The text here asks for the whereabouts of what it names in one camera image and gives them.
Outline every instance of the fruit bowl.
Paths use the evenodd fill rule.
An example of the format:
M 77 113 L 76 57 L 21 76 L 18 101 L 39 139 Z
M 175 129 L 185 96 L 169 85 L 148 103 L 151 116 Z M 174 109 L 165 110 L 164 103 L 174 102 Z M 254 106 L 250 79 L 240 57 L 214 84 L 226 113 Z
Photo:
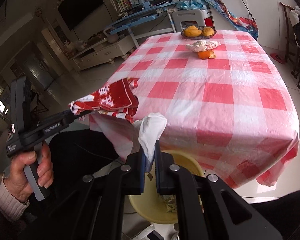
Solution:
M 185 31 L 186 28 L 188 28 L 188 26 L 184 26 L 183 27 L 183 31 L 181 32 L 181 36 L 186 37 L 187 39 L 191 39 L 191 40 L 206 40 L 206 39 L 210 39 L 210 38 L 212 38 L 217 33 L 217 31 L 215 30 L 215 28 L 210 27 L 210 26 L 198 26 L 198 29 L 200 31 L 202 31 L 203 29 L 208 28 L 208 27 L 212 28 L 214 30 L 213 35 L 210 35 L 210 36 L 201 36 L 200 35 L 198 37 L 187 37 L 187 36 L 185 36 L 184 31 Z

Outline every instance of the colorful hanging fabric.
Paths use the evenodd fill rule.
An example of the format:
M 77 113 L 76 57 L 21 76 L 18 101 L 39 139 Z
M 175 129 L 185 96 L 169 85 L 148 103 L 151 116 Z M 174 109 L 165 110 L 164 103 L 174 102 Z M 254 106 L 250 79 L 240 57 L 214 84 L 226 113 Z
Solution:
M 256 21 L 245 17 L 235 17 L 228 11 L 222 0 L 205 0 L 215 8 L 223 17 L 225 17 L 238 31 L 248 32 L 257 40 L 259 31 Z

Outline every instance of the tv stand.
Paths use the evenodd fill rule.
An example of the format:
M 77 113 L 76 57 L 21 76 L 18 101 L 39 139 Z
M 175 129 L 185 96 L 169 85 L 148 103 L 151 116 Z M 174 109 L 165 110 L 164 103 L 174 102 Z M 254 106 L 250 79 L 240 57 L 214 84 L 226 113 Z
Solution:
M 126 36 L 115 43 L 109 43 L 106 39 L 92 44 L 69 59 L 73 60 L 76 71 L 87 69 L 106 62 L 113 62 L 115 57 L 127 54 L 134 47 L 133 40 Z

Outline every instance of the red slipper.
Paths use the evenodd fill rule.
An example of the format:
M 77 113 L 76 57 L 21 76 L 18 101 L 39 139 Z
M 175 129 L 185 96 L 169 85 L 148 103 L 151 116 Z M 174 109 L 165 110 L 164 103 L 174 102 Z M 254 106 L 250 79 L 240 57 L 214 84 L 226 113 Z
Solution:
M 284 58 L 280 57 L 280 56 L 279 56 L 278 54 L 276 54 L 276 53 L 271 53 L 270 56 L 271 56 L 274 60 L 278 61 L 278 62 L 281 63 L 281 64 L 285 64 L 285 63 L 286 63 L 285 60 L 284 60 Z

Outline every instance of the pink sleeve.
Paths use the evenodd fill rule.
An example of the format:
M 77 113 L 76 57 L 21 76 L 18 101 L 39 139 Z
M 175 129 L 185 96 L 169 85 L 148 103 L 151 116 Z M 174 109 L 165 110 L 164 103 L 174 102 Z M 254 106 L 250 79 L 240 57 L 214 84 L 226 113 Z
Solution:
M 10 222 L 18 220 L 29 204 L 29 201 L 23 204 L 12 196 L 2 180 L 0 184 L 0 211 L 7 220 Z

